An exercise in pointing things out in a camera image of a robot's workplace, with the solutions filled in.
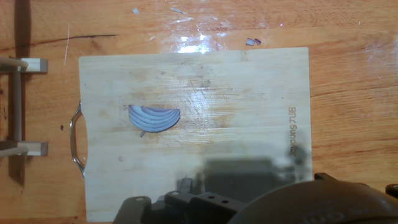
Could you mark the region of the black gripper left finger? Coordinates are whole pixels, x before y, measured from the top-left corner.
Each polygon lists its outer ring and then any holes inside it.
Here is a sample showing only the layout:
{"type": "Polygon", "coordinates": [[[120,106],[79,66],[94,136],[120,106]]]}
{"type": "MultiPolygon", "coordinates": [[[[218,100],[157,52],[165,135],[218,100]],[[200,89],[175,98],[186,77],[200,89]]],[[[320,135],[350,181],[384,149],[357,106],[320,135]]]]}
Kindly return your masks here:
{"type": "Polygon", "coordinates": [[[177,190],[153,203],[149,197],[126,199],[114,224],[226,224],[245,204],[206,192],[193,194],[193,180],[183,179],[177,190]]]}

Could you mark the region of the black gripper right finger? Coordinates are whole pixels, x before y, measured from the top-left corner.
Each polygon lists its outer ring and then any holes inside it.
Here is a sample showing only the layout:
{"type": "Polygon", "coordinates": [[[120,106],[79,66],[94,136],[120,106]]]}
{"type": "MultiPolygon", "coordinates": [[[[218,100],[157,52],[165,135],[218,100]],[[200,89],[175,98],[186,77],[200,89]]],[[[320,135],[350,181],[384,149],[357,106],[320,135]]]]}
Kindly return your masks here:
{"type": "MultiPolygon", "coordinates": [[[[315,173],[314,174],[314,180],[335,180],[337,181],[336,178],[326,174],[326,173],[315,173]]],[[[385,193],[387,195],[390,195],[394,198],[398,197],[397,194],[397,184],[389,184],[385,187],[385,193]]]]}

